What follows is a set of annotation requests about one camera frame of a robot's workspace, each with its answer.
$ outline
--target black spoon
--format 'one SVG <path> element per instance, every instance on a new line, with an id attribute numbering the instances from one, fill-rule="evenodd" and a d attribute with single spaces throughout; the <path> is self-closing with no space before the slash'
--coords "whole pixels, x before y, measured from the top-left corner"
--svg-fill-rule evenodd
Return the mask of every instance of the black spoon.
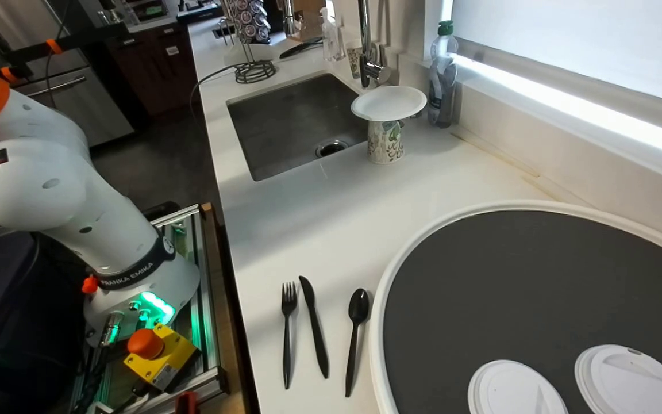
<path id="1" fill-rule="evenodd" d="M 298 294 L 291 282 L 282 286 L 282 302 L 280 311 L 285 314 L 285 335 L 282 335 L 282 381 L 285 388 L 289 388 L 291 366 L 289 366 L 289 314 L 295 313 L 295 306 L 298 302 Z"/>
<path id="2" fill-rule="evenodd" d="M 353 373 L 356 373 L 356 332 L 359 323 L 363 323 L 371 318 L 371 294 L 366 289 L 353 289 L 349 302 L 349 319 L 352 327 L 352 342 L 349 342 L 349 359 L 347 359 L 347 381 L 345 381 L 345 395 L 352 395 L 353 387 Z"/>

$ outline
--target kitchen counter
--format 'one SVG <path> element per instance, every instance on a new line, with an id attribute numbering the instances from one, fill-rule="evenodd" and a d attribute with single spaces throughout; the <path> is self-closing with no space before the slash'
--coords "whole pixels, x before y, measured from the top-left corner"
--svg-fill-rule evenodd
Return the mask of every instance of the kitchen counter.
<path id="1" fill-rule="evenodd" d="M 217 21 L 207 21 L 191 28 L 197 77 L 241 61 L 237 46 L 213 38 L 213 26 Z M 258 46 L 255 56 L 274 58 L 280 50 L 282 46 Z M 451 130 L 428 126 L 421 116 L 407 121 L 405 153 L 390 165 L 371 162 L 366 145 L 356 145 L 252 182 L 227 113 L 229 102 L 326 70 L 359 90 L 347 60 L 329 61 L 322 49 L 276 64 L 278 74 L 265 83 L 237 85 L 233 70 L 226 70 L 199 87 L 259 410 L 376 412 L 366 348 L 353 395 L 345 397 L 343 391 L 352 291 L 374 291 L 388 261 L 412 236 L 444 215 L 488 203 L 556 196 L 537 176 L 458 139 Z M 302 273 L 317 291 L 330 378 L 324 379 L 317 368 L 307 307 L 298 291 L 295 378 L 285 391 L 280 286 L 296 282 Z"/>

